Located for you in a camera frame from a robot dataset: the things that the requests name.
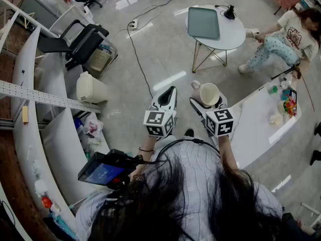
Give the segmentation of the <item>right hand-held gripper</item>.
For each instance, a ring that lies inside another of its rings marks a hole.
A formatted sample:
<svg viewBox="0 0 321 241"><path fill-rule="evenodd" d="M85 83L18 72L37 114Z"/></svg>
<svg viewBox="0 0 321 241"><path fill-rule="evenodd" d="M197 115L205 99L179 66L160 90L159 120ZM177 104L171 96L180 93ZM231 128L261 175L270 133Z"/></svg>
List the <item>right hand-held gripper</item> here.
<svg viewBox="0 0 321 241"><path fill-rule="evenodd" d="M234 127L234 115L228 108L227 98L221 95L221 103L218 108L204 106L194 98L190 98L190 105L203 119L205 129L209 137L221 137L231 134Z"/></svg>

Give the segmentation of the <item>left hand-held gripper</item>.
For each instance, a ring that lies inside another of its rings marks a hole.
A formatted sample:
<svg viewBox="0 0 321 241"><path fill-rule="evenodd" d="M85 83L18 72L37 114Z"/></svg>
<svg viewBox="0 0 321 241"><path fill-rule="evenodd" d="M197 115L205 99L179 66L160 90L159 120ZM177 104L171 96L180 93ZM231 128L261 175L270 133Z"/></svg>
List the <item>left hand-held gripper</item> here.
<svg viewBox="0 0 321 241"><path fill-rule="evenodd" d="M177 106L177 89L170 86L161 90L152 100L152 105L145 111L143 125L150 136L167 137L174 125Z"/></svg>

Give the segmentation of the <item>cream ceramic mug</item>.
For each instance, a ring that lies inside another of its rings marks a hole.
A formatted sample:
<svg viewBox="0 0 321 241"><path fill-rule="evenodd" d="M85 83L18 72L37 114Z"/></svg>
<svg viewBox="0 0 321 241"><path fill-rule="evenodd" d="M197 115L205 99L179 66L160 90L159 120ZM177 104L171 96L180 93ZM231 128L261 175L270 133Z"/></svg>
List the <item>cream ceramic mug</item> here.
<svg viewBox="0 0 321 241"><path fill-rule="evenodd" d="M214 106L219 101L220 92L215 84L201 84L199 81L194 80L191 86L193 88L192 98L203 106Z"/></svg>

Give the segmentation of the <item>grey-green tray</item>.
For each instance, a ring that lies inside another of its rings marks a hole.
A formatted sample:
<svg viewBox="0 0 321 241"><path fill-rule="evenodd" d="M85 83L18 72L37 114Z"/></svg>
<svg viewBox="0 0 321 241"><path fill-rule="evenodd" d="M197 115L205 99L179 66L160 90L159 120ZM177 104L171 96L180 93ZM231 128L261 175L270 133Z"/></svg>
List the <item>grey-green tray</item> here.
<svg viewBox="0 0 321 241"><path fill-rule="evenodd" d="M188 34L192 37L218 40L220 30L216 10L190 7L187 29Z"/></svg>

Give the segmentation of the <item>person's left forearm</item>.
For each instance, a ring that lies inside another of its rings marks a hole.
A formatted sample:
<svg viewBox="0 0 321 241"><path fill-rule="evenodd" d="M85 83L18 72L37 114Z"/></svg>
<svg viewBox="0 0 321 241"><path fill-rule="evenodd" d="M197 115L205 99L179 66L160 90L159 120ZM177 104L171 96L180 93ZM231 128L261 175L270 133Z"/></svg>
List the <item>person's left forearm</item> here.
<svg viewBox="0 0 321 241"><path fill-rule="evenodd" d="M146 149L146 150L149 150L149 149L153 149L154 150L154 147L156 145L157 140L158 140L158 137L147 136L140 147L142 149ZM151 156L153 155L153 153L154 153L154 151L152 151L152 152L143 152L143 151L138 150L137 154L141 155L142 158L145 161L149 161Z"/></svg>

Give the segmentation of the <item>person's right forearm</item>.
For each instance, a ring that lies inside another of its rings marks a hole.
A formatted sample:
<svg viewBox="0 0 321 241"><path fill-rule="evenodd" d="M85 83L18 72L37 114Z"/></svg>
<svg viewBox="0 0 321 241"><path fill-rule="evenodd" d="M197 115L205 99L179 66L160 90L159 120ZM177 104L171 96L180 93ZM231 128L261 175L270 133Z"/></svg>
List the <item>person's right forearm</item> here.
<svg viewBox="0 0 321 241"><path fill-rule="evenodd" d="M227 165L231 169L238 169L234 154L231 148L228 136L218 137L220 158L223 165Z"/></svg>

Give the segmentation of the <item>person's light striped shirt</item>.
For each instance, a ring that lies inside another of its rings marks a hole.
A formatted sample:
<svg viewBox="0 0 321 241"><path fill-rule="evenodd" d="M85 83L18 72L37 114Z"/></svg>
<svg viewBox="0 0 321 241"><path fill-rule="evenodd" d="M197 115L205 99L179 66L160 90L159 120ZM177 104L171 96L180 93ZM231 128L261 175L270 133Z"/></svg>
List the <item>person's light striped shirt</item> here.
<svg viewBox="0 0 321 241"><path fill-rule="evenodd" d="M284 241L281 218L274 195L219 150L169 136L122 191L80 206L76 241Z"/></svg>

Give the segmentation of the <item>round white side table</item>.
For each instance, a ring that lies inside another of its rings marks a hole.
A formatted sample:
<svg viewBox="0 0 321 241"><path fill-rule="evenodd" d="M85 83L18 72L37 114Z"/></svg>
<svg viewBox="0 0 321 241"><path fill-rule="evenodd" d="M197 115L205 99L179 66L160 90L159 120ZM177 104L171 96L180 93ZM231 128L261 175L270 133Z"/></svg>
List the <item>round white side table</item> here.
<svg viewBox="0 0 321 241"><path fill-rule="evenodd" d="M227 6L219 5L206 5L206 6L193 6L200 8L215 9L218 16L220 38L218 40L207 39L207 38L196 38L195 48L194 48L194 58L192 64L192 72L196 73L199 71L205 71L207 68L201 69L200 66L211 56L219 61L218 65L211 66L209 69L225 67L227 66L227 55L228 52L240 47L245 41L245 28L243 23L238 17L235 20L229 20L224 15L223 12L227 10ZM185 19L186 28L188 26L188 15ZM197 63L197 58L199 54L199 49L201 46L205 46L210 49L210 53L207 57L203 59L202 62Z"/></svg>

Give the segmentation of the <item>cream trash bin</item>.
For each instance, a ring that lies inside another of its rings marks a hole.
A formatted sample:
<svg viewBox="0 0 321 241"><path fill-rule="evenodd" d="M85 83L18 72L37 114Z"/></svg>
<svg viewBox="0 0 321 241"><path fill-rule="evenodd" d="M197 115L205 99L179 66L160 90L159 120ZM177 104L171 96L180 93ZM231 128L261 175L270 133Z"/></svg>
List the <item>cream trash bin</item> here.
<svg viewBox="0 0 321 241"><path fill-rule="evenodd" d="M76 95L80 101L100 103L108 101L108 87L86 71L77 79Z"/></svg>

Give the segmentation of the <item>wicker basket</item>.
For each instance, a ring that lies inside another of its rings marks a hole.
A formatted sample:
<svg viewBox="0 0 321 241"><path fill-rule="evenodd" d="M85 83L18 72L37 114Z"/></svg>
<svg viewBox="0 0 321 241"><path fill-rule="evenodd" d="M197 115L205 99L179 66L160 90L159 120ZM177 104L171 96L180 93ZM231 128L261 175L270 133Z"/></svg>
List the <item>wicker basket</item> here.
<svg viewBox="0 0 321 241"><path fill-rule="evenodd" d="M110 53L106 49L101 47L97 48L92 55L90 63L91 69L101 72L104 69L109 58Z"/></svg>

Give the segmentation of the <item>white plastic bag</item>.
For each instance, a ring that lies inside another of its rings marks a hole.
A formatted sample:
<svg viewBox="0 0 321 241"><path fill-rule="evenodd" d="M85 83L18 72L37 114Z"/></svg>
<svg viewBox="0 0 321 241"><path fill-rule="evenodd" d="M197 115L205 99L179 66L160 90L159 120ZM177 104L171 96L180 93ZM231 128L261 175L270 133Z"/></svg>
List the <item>white plastic bag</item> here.
<svg viewBox="0 0 321 241"><path fill-rule="evenodd" d="M103 122L97 118L96 114L91 112L85 119L83 131L87 135L98 138L102 133L103 125Z"/></svg>

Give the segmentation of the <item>colourful flower bunch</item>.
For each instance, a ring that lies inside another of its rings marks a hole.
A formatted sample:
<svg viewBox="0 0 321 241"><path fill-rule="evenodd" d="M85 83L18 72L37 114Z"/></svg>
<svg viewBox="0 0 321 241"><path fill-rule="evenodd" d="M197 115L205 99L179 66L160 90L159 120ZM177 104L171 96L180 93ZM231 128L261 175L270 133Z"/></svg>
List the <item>colourful flower bunch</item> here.
<svg viewBox="0 0 321 241"><path fill-rule="evenodd" d="M297 115L297 103L295 99L293 99L289 94L287 95L287 99L283 103L283 108L289 118L295 117Z"/></svg>

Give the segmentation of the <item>blue packet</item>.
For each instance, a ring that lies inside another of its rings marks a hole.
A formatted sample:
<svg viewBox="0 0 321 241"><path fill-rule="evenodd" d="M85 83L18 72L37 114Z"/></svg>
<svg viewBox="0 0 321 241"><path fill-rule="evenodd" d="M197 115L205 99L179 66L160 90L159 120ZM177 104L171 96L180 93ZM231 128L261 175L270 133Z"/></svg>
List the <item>blue packet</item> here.
<svg viewBox="0 0 321 241"><path fill-rule="evenodd" d="M74 119L74 125L76 128L77 135L80 135L83 132L84 125L79 118Z"/></svg>

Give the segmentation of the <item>black mesh chair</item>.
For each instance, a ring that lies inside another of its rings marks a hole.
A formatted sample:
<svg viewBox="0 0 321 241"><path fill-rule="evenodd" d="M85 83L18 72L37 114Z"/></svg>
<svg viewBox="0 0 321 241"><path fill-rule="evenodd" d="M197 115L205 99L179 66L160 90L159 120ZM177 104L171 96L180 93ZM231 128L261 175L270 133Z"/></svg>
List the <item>black mesh chair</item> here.
<svg viewBox="0 0 321 241"><path fill-rule="evenodd" d="M83 30L73 42L68 45L66 40L64 40L64 37L75 24L81 25ZM109 32L101 25L84 25L80 20L74 20L60 37L41 37L38 40L37 47L43 53L65 53L65 59L67 60L65 67L66 70L69 71L78 65L84 66L103 41L115 52L115 55L110 62L113 63L118 57L118 50L108 40L108 35Z"/></svg>

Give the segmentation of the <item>black chest monitor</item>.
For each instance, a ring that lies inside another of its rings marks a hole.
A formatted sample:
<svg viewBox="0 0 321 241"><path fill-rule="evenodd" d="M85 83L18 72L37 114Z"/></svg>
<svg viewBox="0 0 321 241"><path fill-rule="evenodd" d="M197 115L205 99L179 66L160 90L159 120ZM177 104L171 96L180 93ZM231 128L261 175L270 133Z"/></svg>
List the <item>black chest monitor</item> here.
<svg viewBox="0 0 321 241"><path fill-rule="evenodd" d="M143 164L141 155L131 157L112 149L108 154L96 152L78 173L78 180L117 191L130 183L130 174Z"/></svg>

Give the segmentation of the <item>white shelf unit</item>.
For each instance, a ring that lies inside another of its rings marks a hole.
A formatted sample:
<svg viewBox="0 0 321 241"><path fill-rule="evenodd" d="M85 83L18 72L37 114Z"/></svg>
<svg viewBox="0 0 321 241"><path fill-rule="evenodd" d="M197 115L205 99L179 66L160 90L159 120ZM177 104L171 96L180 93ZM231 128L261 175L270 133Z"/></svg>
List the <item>white shelf unit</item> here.
<svg viewBox="0 0 321 241"><path fill-rule="evenodd" d="M73 116L76 111L49 103L58 97L76 98L76 82L82 73L77 66L65 69L62 53L46 54L35 61L41 28L37 27L18 53L13 74L13 95L26 94L28 90L39 94L44 103L32 97L28 103L28 123L22 121L22 100L12 99L12 116L16 117L14 140L23 176L32 197L42 214L43 207L35 190L35 182L41 180L46 195L59 207L59 216L75 230L76 208L70 208L90 193L97 185L80 182L78 172L86 163L85 153L79 140Z"/></svg>

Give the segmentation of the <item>white office chair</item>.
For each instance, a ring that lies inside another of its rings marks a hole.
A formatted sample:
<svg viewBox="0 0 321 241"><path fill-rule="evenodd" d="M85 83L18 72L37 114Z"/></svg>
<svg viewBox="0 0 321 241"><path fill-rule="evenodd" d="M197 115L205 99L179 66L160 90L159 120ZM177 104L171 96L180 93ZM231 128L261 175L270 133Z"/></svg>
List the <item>white office chair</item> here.
<svg viewBox="0 0 321 241"><path fill-rule="evenodd" d="M74 20L79 20L85 26L94 24L93 15L88 6L82 8L71 6L53 23L49 30L60 36Z"/></svg>

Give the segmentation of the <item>grey cabinet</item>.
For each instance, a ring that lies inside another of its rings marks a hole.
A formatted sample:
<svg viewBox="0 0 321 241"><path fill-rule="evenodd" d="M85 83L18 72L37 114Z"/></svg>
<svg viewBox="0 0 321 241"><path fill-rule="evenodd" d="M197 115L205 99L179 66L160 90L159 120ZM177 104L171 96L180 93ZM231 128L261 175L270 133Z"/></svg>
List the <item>grey cabinet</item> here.
<svg viewBox="0 0 321 241"><path fill-rule="evenodd" d="M63 14L56 0L22 0L20 9L26 14L33 14L33 18L47 29Z"/></svg>

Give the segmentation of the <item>perforated metal rail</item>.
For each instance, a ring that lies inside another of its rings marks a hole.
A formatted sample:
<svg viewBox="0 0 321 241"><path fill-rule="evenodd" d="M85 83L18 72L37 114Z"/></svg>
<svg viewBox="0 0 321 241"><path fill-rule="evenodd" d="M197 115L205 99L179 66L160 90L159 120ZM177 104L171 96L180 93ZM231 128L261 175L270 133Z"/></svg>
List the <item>perforated metal rail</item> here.
<svg viewBox="0 0 321 241"><path fill-rule="evenodd" d="M0 80L0 94L13 98L32 100L37 103L53 105L57 107L100 113L100 108L96 104L72 100L69 98L28 89L2 80Z"/></svg>

